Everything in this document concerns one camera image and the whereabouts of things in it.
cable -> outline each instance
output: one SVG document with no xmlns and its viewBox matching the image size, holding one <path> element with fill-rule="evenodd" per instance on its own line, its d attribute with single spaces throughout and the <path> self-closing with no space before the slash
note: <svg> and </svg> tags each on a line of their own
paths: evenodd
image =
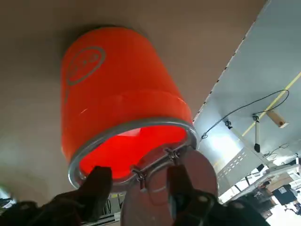
<svg viewBox="0 0 301 226">
<path fill-rule="evenodd" d="M 120 202 L 119 194 L 117 194 L 117 198 L 118 198 L 119 209 L 121 209 L 122 202 Z"/>
<path fill-rule="evenodd" d="M 286 148 L 288 148 L 289 146 L 291 146 L 291 145 L 293 145 L 293 144 L 296 144 L 296 143 L 298 143 L 298 142 L 300 142 L 300 141 L 301 141 L 301 139 L 298 139 L 298 140 L 295 140 L 295 141 L 292 141 L 292 142 L 288 142 L 288 143 L 284 143 L 284 144 L 280 145 L 279 147 L 275 148 L 273 151 L 264 154 L 264 157 L 268 158 L 268 157 L 270 157 L 271 155 L 276 154 L 276 153 L 274 153 L 274 152 L 277 151 L 277 150 L 279 150 L 280 148 L 286 149 Z"/>
<path fill-rule="evenodd" d="M 261 100 L 263 100 L 263 99 L 265 99 L 265 98 L 267 98 L 267 97 L 270 97 L 270 96 L 272 96 L 272 95 L 274 95 L 274 94 L 276 94 L 276 93 L 280 93 L 280 92 L 283 92 L 283 91 L 286 91 L 286 92 L 287 92 L 287 95 L 286 95 L 286 97 L 284 98 L 284 100 L 281 101 L 280 104 L 278 104 L 278 105 L 276 105 L 275 107 L 272 107 L 271 109 L 268 109 L 268 110 L 266 110 L 266 111 L 256 112 L 256 113 L 254 113 L 253 115 L 256 115 L 256 114 L 259 114 L 259 113 L 263 113 L 263 112 L 268 112 L 268 111 L 271 111 L 271 110 L 273 110 L 273 109 L 279 107 L 280 105 L 283 104 L 283 102 L 286 101 L 286 99 L 287 99 L 288 96 L 290 95 L 290 91 L 289 91 L 289 90 L 287 90 L 287 89 L 282 89 L 282 90 L 276 91 L 276 92 L 271 93 L 271 94 L 269 94 L 269 95 L 267 95 L 267 96 L 265 96 L 265 97 L 262 97 L 262 98 L 260 98 L 260 99 L 258 99 L 258 100 L 255 100 L 255 101 L 253 101 L 253 102 L 251 102 L 251 103 L 249 103 L 249 104 L 247 104 L 247 105 L 241 106 L 241 107 L 235 109 L 234 111 L 231 111 L 230 113 L 226 114 L 224 117 L 222 117 L 221 119 L 219 119 L 219 120 L 218 120 L 213 126 L 211 126 L 205 133 L 203 133 L 203 135 L 201 136 L 200 142 L 201 142 L 203 139 L 206 139 L 206 138 L 208 137 L 207 133 L 208 133 L 210 130 L 212 130 L 215 126 L 217 126 L 217 124 L 219 124 L 221 121 L 223 121 L 223 120 L 224 120 L 225 118 L 227 118 L 229 115 L 233 114 L 234 112 L 237 112 L 238 110 L 240 110 L 240 109 L 242 109 L 242 108 L 248 107 L 248 106 L 250 106 L 250 105 L 252 105 L 252 104 L 254 104 L 254 103 L 258 102 L 258 101 L 261 101 Z"/>
<path fill-rule="evenodd" d="M 111 213 L 112 206 L 111 206 L 111 201 L 110 201 L 110 199 L 107 200 L 107 204 L 108 204 L 108 210 L 109 210 L 109 212 Z"/>
</svg>

screw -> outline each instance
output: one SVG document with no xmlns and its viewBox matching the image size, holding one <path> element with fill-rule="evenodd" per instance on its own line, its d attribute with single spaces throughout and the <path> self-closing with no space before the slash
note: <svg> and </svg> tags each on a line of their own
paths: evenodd
<svg viewBox="0 0 301 226">
<path fill-rule="evenodd" d="M 205 197 L 205 196 L 199 196 L 199 197 L 198 197 L 198 200 L 199 200 L 200 202 L 208 202 L 208 198 Z"/>
</svg>

metal frame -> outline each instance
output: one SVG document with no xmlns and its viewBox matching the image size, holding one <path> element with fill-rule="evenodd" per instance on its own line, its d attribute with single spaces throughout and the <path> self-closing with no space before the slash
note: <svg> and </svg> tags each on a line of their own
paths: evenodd
<svg viewBox="0 0 301 226">
<path fill-rule="evenodd" d="M 260 165 L 267 165 L 268 168 L 276 167 L 273 162 L 267 160 L 263 154 L 260 153 L 259 117 L 253 116 L 253 120 L 255 121 L 254 145 L 252 145 L 235 128 L 233 128 L 231 126 L 231 122 L 225 122 L 225 125 L 228 127 L 228 129 L 230 129 L 232 133 L 243 142 L 244 148 L 217 174 L 219 195 L 222 195 L 228 191 L 237 182 L 245 178 L 253 169 L 259 167 Z"/>
<path fill-rule="evenodd" d="M 128 123 L 118 125 L 99 134 L 98 136 L 89 140 L 86 144 L 84 144 L 81 148 L 78 149 L 78 151 L 73 155 L 69 165 L 68 177 L 71 184 L 75 188 L 79 188 L 80 184 L 85 179 L 85 175 L 79 169 L 79 162 L 81 161 L 82 158 L 84 158 L 87 154 L 89 154 L 91 151 L 93 151 L 96 147 L 98 147 L 100 144 L 105 142 L 107 139 L 132 129 L 147 127 L 147 126 L 157 126 L 157 125 L 173 125 L 173 126 L 182 127 L 186 130 L 186 134 L 187 134 L 186 139 L 180 142 L 179 144 L 168 144 L 151 151 L 148 155 L 144 157 L 146 163 L 139 166 L 140 169 L 145 170 L 147 168 L 151 168 L 152 165 L 157 165 L 159 163 L 161 164 L 162 162 L 168 161 L 169 154 L 162 151 L 166 148 L 176 149 L 176 148 L 181 148 L 183 146 L 191 146 L 192 148 L 197 149 L 199 144 L 199 140 L 198 140 L 199 138 L 197 132 L 191 124 L 188 124 L 183 120 L 179 120 L 171 117 L 160 117 L 160 118 L 148 118 L 144 120 L 130 121 Z M 112 192 L 126 191 L 129 184 L 133 179 L 136 178 L 136 176 L 137 175 L 134 172 L 131 172 L 128 176 L 124 178 L 115 179 L 113 181 Z"/>
</svg>

black cable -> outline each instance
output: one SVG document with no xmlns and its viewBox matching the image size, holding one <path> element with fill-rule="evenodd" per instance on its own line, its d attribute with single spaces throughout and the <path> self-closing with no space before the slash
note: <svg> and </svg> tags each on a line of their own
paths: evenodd
<svg viewBox="0 0 301 226">
<path fill-rule="evenodd" d="M 111 206 L 111 201 L 110 201 L 110 199 L 107 200 L 107 204 L 108 204 L 109 212 L 112 213 L 112 211 L 111 211 L 111 210 L 112 210 L 112 206 Z"/>
<path fill-rule="evenodd" d="M 250 185 L 248 177 L 245 177 L 245 179 L 246 179 L 246 182 L 248 183 L 248 185 Z"/>
<path fill-rule="evenodd" d="M 122 202 L 120 202 L 119 194 L 117 194 L 117 198 L 118 198 L 119 208 L 121 209 L 121 207 L 122 207 Z"/>
<path fill-rule="evenodd" d="M 237 190 L 239 191 L 239 192 L 241 192 L 241 190 L 239 189 L 239 187 L 237 186 L 237 185 L 234 185 L 235 186 L 235 188 L 237 188 Z"/>
<path fill-rule="evenodd" d="M 200 141 L 202 141 L 203 139 L 206 139 L 206 138 L 208 137 L 207 133 L 208 133 L 210 130 L 212 130 L 215 126 L 217 126 L 217 124 L 219 124 L 221 121 L 223 121 L 225 118 L 227 118 L 229 115 L 233 114 L 234 112 L 237 112 L 238 110 L 240 110 L 240 109 L 242 109 L 242 108 L 248 107 L 248 106 L 250 106 L 250 105 L 252 105 L 252 104 L 254 104 L 254 103 L 258 102 L 258 101 L 261 101 L 261 100 L 263 100 L 263 99 L 265 99 L 265 98 L 267 98 L 267 97 L 270 97 L 270 96 L 272 96 L 272 95 L 274 95 L 274 94 L 276 94 L 276 93 L 280 93 L 280 92 L 283 92 L 283 91 L 286 91 L 286 92 L 287 92 L 287 95 L 286 95 L 286 97 L 284 98 L 284 100 L 281 101 L 280 104 L 278 104 L 278 105 L 276 105 L 275 107 L 272 107 L 271 109 L 268 109 L 268 110 L 266 110 L 266 111 L 253 113 L 253 115 L 256 115 L 256 114 L 259 114 L 259 113 L 263 113 L 263 112 L 268 112 L 268 111 L 271 111 L 271 110 L 273 110 L 273 109 L 279 107 L 280 105 L 283 104 L 283 102 L 286 101 L 286 99 L 287 99 L 288 96 L 290 95 L 290 91 L 289 91 L 289 90 L 287 90 L 287 89 L 282 89 L 282 90 L 276 91 L 276 92 L 271 93 L 271 94 L 269 94 L 269 95 L 267 95 L 267 96 L 265 96 L 265 97 L 263 97 L 263 98 L 260 98 L 260 99 L 258 99 L 258 100 L 255 100 L 255 101 L 253 101 L 253 102 L 251 102 L 251 103 L 249 103 L 249 104 L 247 104 L 247 105 L 241 106 L 241 107 L 235 109 L 234 111 L 231 111 L 230 113 L 226 114 L 224 117 L 222 117 L 221 119 L 219 119 L 219 120 L 218 120 L 213 126 L 211 126 L 205 133 L 203 133 L 203 135 L 201 136 L 201 140 L 200 140 Z"/>
</svg>

metal clip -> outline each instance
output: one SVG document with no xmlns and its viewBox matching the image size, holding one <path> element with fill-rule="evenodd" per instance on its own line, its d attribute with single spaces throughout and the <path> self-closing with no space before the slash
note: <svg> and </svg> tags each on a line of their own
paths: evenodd
<svg viewBox="0 0 301 226">
<path fill-rule="evenodd" d="M 165 148 L 164 151 L 168 153 L 169 159 L 175 164 L 178 165 L 178 159 L 180 158 L 177 151 L 172 150 L 170 148 Z"/>
<path fill-rule="evenodd" d="M 146 174 L 144 174 L 137 166 L 132 166 L 132 172 L 136 174 L 136 179 L 140 183 L 140 190 L 145 191 L 146 190 Z"/>
</svg>

